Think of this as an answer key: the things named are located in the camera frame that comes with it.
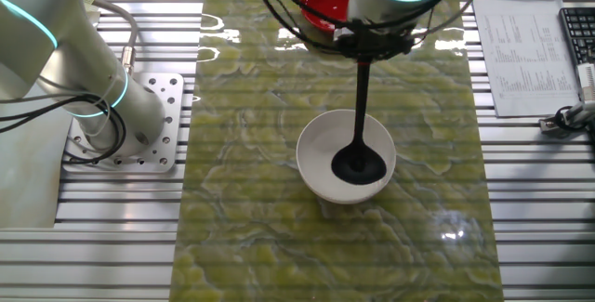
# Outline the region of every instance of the green marble slab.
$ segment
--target green marble slab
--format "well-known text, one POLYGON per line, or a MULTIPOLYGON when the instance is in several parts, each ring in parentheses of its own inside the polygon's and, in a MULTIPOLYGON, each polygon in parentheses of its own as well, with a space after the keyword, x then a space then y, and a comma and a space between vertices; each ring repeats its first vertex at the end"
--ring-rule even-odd
POLYGON ((204 13, 171 301, 503 300, 461 21, 373 65, 369 113, 397 166, 372 200, 338 205, 301 180, 296 144, 353 108, 353 61, 309 51, 260 0, 204 13))

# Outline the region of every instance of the metal bracket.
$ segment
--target metal bracket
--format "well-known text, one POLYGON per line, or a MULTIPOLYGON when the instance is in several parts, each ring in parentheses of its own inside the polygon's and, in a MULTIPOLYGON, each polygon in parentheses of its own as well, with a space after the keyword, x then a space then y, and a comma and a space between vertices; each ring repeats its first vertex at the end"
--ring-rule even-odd
MULTIPOLYGON (((155 174, 166 173, 175 161, 178 146, 178 132, 181 115, 184 79, 172 73, 137 73, 135 80, 150 88, 161 99, 165 108, 164 130, 161 136, 147 150, 130 157, 112 157, 98 164, 69 165, 63 168, 71 173, 80 174, 155 174)), ((93 158, 96 153, 89 152, 91 145, 78 122, 73 119, 66 151, 79 157, 93 158)))

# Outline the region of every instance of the metal table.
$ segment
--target metal table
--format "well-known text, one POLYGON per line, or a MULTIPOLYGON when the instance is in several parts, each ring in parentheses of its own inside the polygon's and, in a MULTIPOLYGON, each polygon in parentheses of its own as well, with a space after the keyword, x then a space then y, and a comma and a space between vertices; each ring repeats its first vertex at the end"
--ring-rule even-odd
MULTIPOLYGON (((184 77, 176 167, 165 177, 64 173, 55 229, 0 231, 0 301, 168 299, 203 0, 108 1, 139 21, 137 72, 184 77)), ((564 1, 595 7, 593 0, 564 1)), ((496 119, 471 8, 464 22, 505 298, 593 302, 588 139, 545 138, 536 118, 496 119)), ((116 52, 128 38, 128 24, 110 13, 99 30, 116 52)))

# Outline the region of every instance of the cable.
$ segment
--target cable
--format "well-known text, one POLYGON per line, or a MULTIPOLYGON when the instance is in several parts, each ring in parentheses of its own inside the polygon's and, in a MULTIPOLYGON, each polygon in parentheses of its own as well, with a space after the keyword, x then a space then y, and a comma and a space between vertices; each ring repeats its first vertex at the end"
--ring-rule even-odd
POLYGON ((67 97, 74 97, 74 94, 50 94, 46 96, 38 96, 38 97, 30 97, 30 98, 15 98, 11 100, 0 100, 0 104, 10 104, 10 103, 24 103, 24 102, 33 102, 39 101, 47 98, 67 98, 67 97))
POLYGON ((127 20, 128 23, 130 23, 130 39, 128 40, 127 45, 134 47, 135 43, 137 42, 137 37, 139 36, 139 25, 137 24, 137 21, 134 19, 134 17, 123 8, 107 1, 95 0, 93 1, 93 6, 109 10, 127 20))
POLYGON ((291 15, 291 13, 289 12, 289 9, 287 9, 287 7, 284 5, 283 1, 277 0, 277 2, 279 3, 279 5, 281 5, 281 7, 285 11, 285 14, 287 14, 289 19, 296 25, 297 28, 299 28, 299 24, 296 22, 296 19, 294 19, 293 15, 291 15))
MULTIPOLYGON (((428 31, 430 29, 431 19, 433 16, 434 16, 434 8, 432 8, 430 11, 430 17, 428 18, 428 28, 426 29, 426 31, 428 31)), ((428 36, 424 35, 419 42, 414 44, 414 46, 419 46, 420 44, 422 44, 426 40, 426 37, 428 37, 428 36)))
MULTIPOLYGON (((45 115, 48 112, 52 112, 62 106, 65 106, 70 103, 75 103, 75 102, 87 102, 87 103, 93 104, 93 103, 98 102, 98 98, 95 96, 92 96, 92 95, 88 95, 88 94, 82 95, 82 96, 77 96, 74 98, 69 98, 69 99, 54 103, 54 104, 47 106, 45 108, 42 108, 38 111, 25 112, 20 115, 14 115, 14 116, 0 118, 0 121, 14 121, 14 120, 22 119, 13 125, 9 125, 9 126, 0 128, 0 134, 6 133, 6 132, 13 130, 21 125, 25 125, 25 124, 29 123, 30 121, 36 119, 37 117, 40 117, 42 115, 45 115)), ((105 101, 101 102, 96 107, 98 109, 100 109, 102 112, 107 113, 107 104, 105 101)), ((115 141, 111 148, 109 148, 107 151, 105 151, 101 156, 99 156, 97 158, 92 158, 92 159, 81 158, 81 157, 77 157, 71 153, 64 152, 66 155, 71 156, 73 158, 73 161, 63 162, 63 163, 64 164, 92 164, 95 162, 100 162, 101 160, 109 158, 112 155, 114 155, 115 153, 117 153, 120 150, 120 148, 122 148, 122 145, 124 145, 124 142, 126 140, 126 124, 124 123, 124 120, 122 119, 122 117, 116 110, 113 111, 113 116, 115 116, 115 119, 117 119, 117 121, 120 123, 120 126, 122 127, 122 134, 120 133, 118 124, 115 122, 114 118, 111 117, 110 121, 113 124, 114 132, 115 132, 115 141)))
MULTIPOLYGON (((295 37, 299 38, 300 40, 302 40, 305 43, 309 43, 309 44, 311 44, 315 47, 318 47, 322 50, 331 51, 333 53, 340 53, 346 57, 356 58, 356 59, 359 57, 378 57, 378 56, 380 56, 381 58, 382 58, 382 56, 384 56, 384 58, 386 58, 387 56, 395 55, 400 52, 400 50, 394 46, 376 47, 376 48, 370 48, 370 49, 357 49, 357 48, 345 48, 345 47, 339 48, 339 47, 335 47, 335 46, 329 46, 326 44, 318 43, 316 41, 311 40, 305 33, 296 32, 293 28, 291 28, 290 25, 279 15, 279 13, 276 11, 276 9, 271 5, 269 0, 262 0, 262 1, 267 6, 267 9, 271 12, 271 14, 277 19, 277 21, 279 21, 279 23, 284 28, 286 28, 289 32, 291 32, 295 37)), ((395 23, 403 23, 403 21, 409 21, 409 20, 416 19, 418 16, 422 15, 426 11, 434 8, 435 5, 437 5, 440 1, 442 1, 442 0, 431 0, 428 3, 426 3, 423 7, 421 7, 417 12, 410 14, 407 17, 402 18, 399 21, 385 22, 385 23, 381 23, 381 24, 367 24, 367 25, 362 25, 360 23, 357 23, 356 26, 358 28, 367 28, 367 29, 374 28, 374 29, 376 29, 376 28, 389 27, 389 26, 391 26, 391 24, 395 24, 395 23)), ((471 1, 472 0, 468 1, 468 3, 465 5, 465 8, 469 7, 471 1)), ((301 4, 298 0, 297 0, 297 4, 301 7, 303 7, 303 4, 301 4)), ((455 16, 453 16, 451 19, 449 19, 447 21, 448 22, 447 24, 452 23, 452 21, 458 19, 459 16, 460 16, 460 14, 456 14, 455 16)), ((322 15, 321 18, 324 20, 327 19, 327 17, 324 15, 322 15)), ((436 31, 437 31, 437 29, 432 29, 431 32, 434 33, 436 31)))
POLYGON ((107 115, 105 117, 105 120, 103 121, 103 125, 101 125, 99 127, 99 130, 96 131, 95 133, 93 133, 93 134, 86 134, 89 137, 94 138, 94 137, 99 136, 99 134, 101 134, 101 132, 103 132, 103 129, 105 129, 105 127, 108 125, 108 122, 110 121, 110 117, 112 117, 112 106, 110 106, 110 103, 105 98, 107 98, 108 94, 110 94, 110 92, 112 91, 112 88, 115 86, 115 82, 116 82, 115 80, 112 80, 112 83, 110 84, 110 86, 108 87, 108 89, 105 91, 105 94, 103 94, 103 96, 100 99, 100 101, 104 101, 105 104, 108 106, 108 108, 107 108, 108 113, 107 113, 107 115))
POLYGON ((323 19, 330 23, 335 24, 335 26, 338 28, 346 27, 352 31, 357 31, 357 30, 361 30, 361 29, 374 30, 374 29, 382 29, 382 28, 391 28, 391 27, 401 26, 401 25, 407 23, 408 21, 414 20, 414 19, 418 18, 419 16, 423 15, 425 12, 427 12, 428 10, 430 10, 433 7, 435 7, 436 5, 438 5, 438 3, 440 3, 442 0, 430 0, 429 2, 423 4, 422 7, 419 10, 417 10, 416 12, 409 14, 399 20, 387 21, 384 23, 372 23, 372 24, 348 22, 348 21, 333 19, 333 18, 328 17, 325 14, 317 11, 316 9, 309 7, 308 5, 302 3, 300 0, 291 0, 291 1, 294 4, 298 5, 300 8, 310 12, 311 14, 319 17, 320 19, 323 19))
POLYGON ((122 148, 122 146, 124 145, 124 142, 126 141, 126 124, 124 123, 122 116, 120 116, 120 113, 118 113, 116 110, 112 110, 112 111, 113 111, 113 116, 115 116, 115 118, 120 123, 120 126, 122 127, 122 136, 120 136, 120 130, 118 128, 118 124, 113 120, 113 118, 110 118, 110 122, 112 122, 113 129, 115 132, 114 145, 109 150, 105 151, 105 153, 103 153, 101 156, 96 157, 96 158, 91 158, 91 159, 81 158, 81 157, 78 157, 72 153, 65 151, 64 154, 71 157, 72 159, 70 161, 63 161, 62 162, 63 164, 96 164, 102 160, 110 158, 112 155, 116 154, 120 150, 120 148, 122 148))
POLYGON ((571 126, 567 125, 565 122, 564 115, 562 114, 562 112, 569 111, 571 109, 572 109, 572 106, 565 106, 565 107, 558 109, 558 111, 554 115, 554 124, 556 124, 560 129, 566 130, 571 133, 572 132, 582 132, 583 130, 585 130, 585 127, 587 126, 587 124, 583 124, 578 127, 571 127, 571 126))
POLYGON ((418 34, 415 34, 415 35, 411 35, 409 37, 410 38, 418 38, 418 37, 421 37, 423 35, 429 35, 429 34, 432 34, 432 33, 436 33, 438 31, 446 28, 451 23, 453 23, 455 20, 458 20, 458 18, 460 18, 465 13, 465 11, 467 10, 467 8, 469 8, 469 6, 471 6, 472 3, 473 3, 473 0, 467 1, 467 3, 455 15, 453 15, 450 19, 444 21, 442 24, 440 24, 440 25, 438 25, 438 26, 436 26, 436 27, 434 27, 434 28, 432 28, 432 29, 424 32, 424 33, 418 33, 418 34))

